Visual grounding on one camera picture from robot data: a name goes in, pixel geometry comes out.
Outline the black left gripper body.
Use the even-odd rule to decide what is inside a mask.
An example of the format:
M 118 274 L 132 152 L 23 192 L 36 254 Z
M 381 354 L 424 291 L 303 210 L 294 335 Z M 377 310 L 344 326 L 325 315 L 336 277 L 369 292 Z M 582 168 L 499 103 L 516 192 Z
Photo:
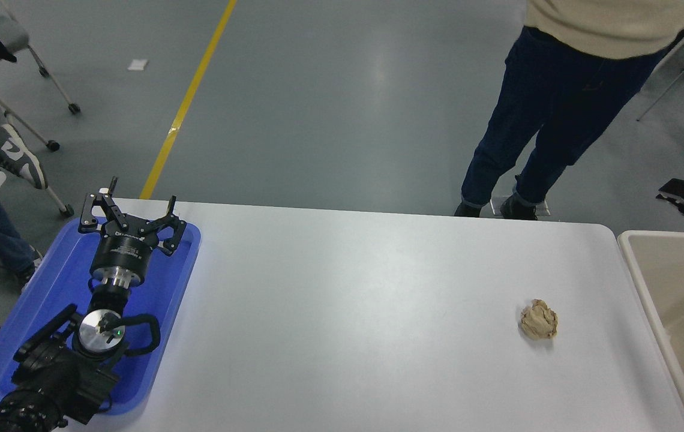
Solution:
M 100 226 L 100 243 L 89 272 L 93 278 L 114 277 L 121 268 L 132 283 L 146 279 L 153 249 L 159 244 L 157 233 L 125 233 L 115 223 Z

